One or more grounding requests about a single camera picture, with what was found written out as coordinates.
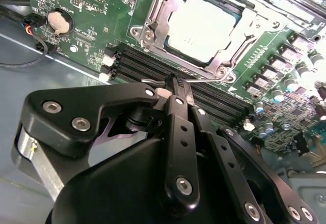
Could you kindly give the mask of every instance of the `capacitor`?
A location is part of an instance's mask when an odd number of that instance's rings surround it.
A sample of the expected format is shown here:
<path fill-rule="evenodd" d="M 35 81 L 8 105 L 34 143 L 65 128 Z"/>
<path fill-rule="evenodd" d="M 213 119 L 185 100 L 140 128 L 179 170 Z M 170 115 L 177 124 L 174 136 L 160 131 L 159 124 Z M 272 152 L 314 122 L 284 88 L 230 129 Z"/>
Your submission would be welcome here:
<path fill-rule="evenodd" d="M 264 138 L 264 137 L 267 136 L 267 133 L 265 132 L 265 128 L 264 128 L 264 127 L 260 127 L 260 128 L 258 129 L 258 133 L 259 133 L 259 137 L 260 137 L 260 138 Z"/>
<path fill-rule="evenodd" d="M 301 67 L 297 68 L 296 70 L 299 73 L 301 79 L 303 79 L 303 80 L 311 79 L 311 72 L 307 66 L 301 66 Z"/>
<path fill-rule="evenodd" d="M 324 57 L 321 54 L 316 53 L 316 54 L 310 56 L 309 58 L 317 70 L 320 70 L 323 67 L 325 67 L 326 60 L 324 59 Z"/>
<path fill-rule="evenodd" d="M 265 132 L 267 134 L 271 134 L 274 132 L 274 126 L 272 122 L 266 122 L 265 123 Z"/>
<path fill-rule="evenodd" d="M 318 88 L 318 94 L 320 95 L 321 99 L 326 101 L 326 88 Z"/>
<path fill-rule="evenodd" d="M 283 92 L 279 89 L 277 90 L 274 90 L 272 91 L 272 96 L 273 96 L 273 99 L 276 103 L 280 103 L 280 102 L 283 102 L 284 101 L 284 95 L 283 95 Z"/>
<path fill-rule="evenodd" d="M 295 92 L 299 89 L 299 85 L 296 83 L 296 81 L 293 78 L 288 78 L 284 81 L 284 84 L 286 86 L 286 90 L 289 92 Z"/>
<path fill-rule="evenodd" d="M 255 107 L 256 107 L 256 112 L 257 113 L 263 113 L 264 112 L 264 107 L 263 107 L 263 102 L 262 101 L 258 101 L 258 102 L 256 102 L 256 104 L 255 104 Z"/>
<path fill-rule="evenodd" d="M 321 121 L 326 120 L 326 111 L 323 106 L 317 105 L 315 111 Z"/>

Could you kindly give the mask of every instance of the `motherboard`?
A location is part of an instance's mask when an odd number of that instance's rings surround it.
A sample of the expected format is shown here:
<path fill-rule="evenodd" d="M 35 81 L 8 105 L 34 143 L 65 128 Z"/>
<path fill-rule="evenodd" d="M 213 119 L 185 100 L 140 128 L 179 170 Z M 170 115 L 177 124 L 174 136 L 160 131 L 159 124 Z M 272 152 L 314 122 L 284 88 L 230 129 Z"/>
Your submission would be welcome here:
<path fill-rule="evenodd" d="M 56 45 L 59 54 L 97 71 L 101 79 L 126 82 L 139 76 L 134 80 L 140 81 L 162 77 L 166 69 L 209 80 L 207 91 L 253 106 L 254 112 L 237 125 L 245 138 L 259 138 L 278 153 L 315 150 L 307 142 L 319 135 L 326 120 L 326 0 L 31 3 L 34 13 L 47 17 L 47 25 L 35 33 Z M 112 52 L 121 44 L 152 60 L 146 65 L 145 59 L 122 62 Z M 231 116 L 209 114 L 216 126 Z"/>

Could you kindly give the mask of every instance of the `cable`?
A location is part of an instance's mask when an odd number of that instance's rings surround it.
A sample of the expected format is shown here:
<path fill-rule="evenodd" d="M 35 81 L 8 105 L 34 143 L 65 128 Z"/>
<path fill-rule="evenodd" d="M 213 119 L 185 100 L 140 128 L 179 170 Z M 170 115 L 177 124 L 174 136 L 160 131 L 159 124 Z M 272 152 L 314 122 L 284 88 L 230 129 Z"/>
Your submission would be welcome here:
<path fill-rule="evenodd" d="M 0 0 L 2 5 L 30 6 L 30 0 Z"/>
<path fill-rule="evenodd" d="M 41 54 L 41 56 L 39 56 L 37 59 L 35 59 L 33 61 L 29 61 L 29 62 L 23 63 L 23 64 L 5 64 L 5 63 L 0 63 L 0 67 L 11 68 L 11 69 L 26 68 L 28 66 L 32 66 L 32 65 L 35 65 L 35 64 L 39 63 L 47 55 L 47 53 L 48 53 L 48 47 L 47 47 L 46 43 L 39 36 L 33 34 L 30 25 L 25 26 L 25 30 L 35 40 L 37 40 L 39 43 L 42 44 L 42 46 L 43 46 L 44 49 L 43 49 L 43 53 Z"/>

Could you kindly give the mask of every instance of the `green circuit board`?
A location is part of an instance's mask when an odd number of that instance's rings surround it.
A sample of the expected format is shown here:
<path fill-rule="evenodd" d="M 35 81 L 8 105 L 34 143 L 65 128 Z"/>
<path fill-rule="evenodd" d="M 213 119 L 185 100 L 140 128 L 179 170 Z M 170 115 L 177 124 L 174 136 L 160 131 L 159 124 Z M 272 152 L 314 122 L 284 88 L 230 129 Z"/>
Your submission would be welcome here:
<path fill-rule="evenodd" d="M 34 31 L 47 42 L 57 45 L 59 54 L 99 72 L 107 45 L 126 43 L 135 49 L 143 50 L 130 34 L 130 27 L 144 24 L 151 3 L 152 0 L 31 0 L 34 13 L 46 16 L 51 9 L 61 8 L 74 20 L 74 30 L 61 38 L 56 38 L 47 25 Z M 305 35 L 312 37 L 323 28 L 324 23 L 316 21 L 318 28 L 304 29 Z M 246 84 L 261 71 L 270 57 L 278 54 L 280 46 L 287 44 L 292 34 L 293 30 L 288 27 L 277 32 L 265 32 L 233 70 L 237 77 L 234 83 L 211 84 L 245 102 L 254 104 L 261 100 L 265 103 L 265 113 L 259 115 L 261 121 L 256 127 L 273 122 L 275 132 L 273 137 L 265 138 L 265 145 L 276 152 L 284 152 L 286 145 L 293 141 L 293 136 L 302 130 L 309 131 L 319 123 L 314 108 L 304 94 L 285 93 L 286 99 L 282 103 L 275 103 L 272 99 L 272 89 L 278 88 L 285 92 L 283 80 L 293 74 L 294 67 L 278 77 L 273 87 L 259 97 L 249 94 Z M 152 55 L 162 62 L 184 70 L 175 63 L 153 53 Z M 289 124 L 291 129 L 283 130 L 284 124 Z M 258 131 L 254 130 L 248 137 L 253 135 L 258 136 Z"/>
<path fill-rule="evenodd" d="M 108 44 L 120 42 L 136 45 L 129 27 L 142 25 L 152 0 L 31 0 L 32 10 L 47 15 L 53 8 L 68 12 L 74 31 L 55 38 L 48 26 L 35 30 L 46 41 L 59 45 L 58 52 L 92 70 L 99 71 Z M 77 52 L 70 47 L 75 45 Z"/>

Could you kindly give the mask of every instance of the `hole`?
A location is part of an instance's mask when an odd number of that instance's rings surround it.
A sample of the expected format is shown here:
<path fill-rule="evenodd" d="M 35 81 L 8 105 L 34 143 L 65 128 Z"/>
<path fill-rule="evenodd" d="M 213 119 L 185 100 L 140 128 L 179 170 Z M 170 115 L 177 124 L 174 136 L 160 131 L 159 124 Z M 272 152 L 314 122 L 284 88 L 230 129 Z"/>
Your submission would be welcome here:
<path fill-rule="evenodd" d="M 188 131 L 188 129 L 185 126 L 181 126 L 181 130 Z"/>
<path fill-rule="evenodd" d="M 320 39 L 321 39 L 321 36 L 320 35 L 316 35 L 316 36 L 313 37 L 313 40 L 315 42 L 318 42 Z"/>
<path fill-rule="evenodd" d="M 181 144 L 184 146 L 184 147 L 188 147 L 188 143 L 184 140 L 181 140 Z"/>
<path fill-rule="evenodd" d="M 84 121 L 77 121 L 78 126 L 86 126 L 86 123 Z"/>
<path fill-rule="evenodd" d="M 50 104 L 47 108 L 51 110 L 56 110 L 58 107 L 54 104 Z"/>

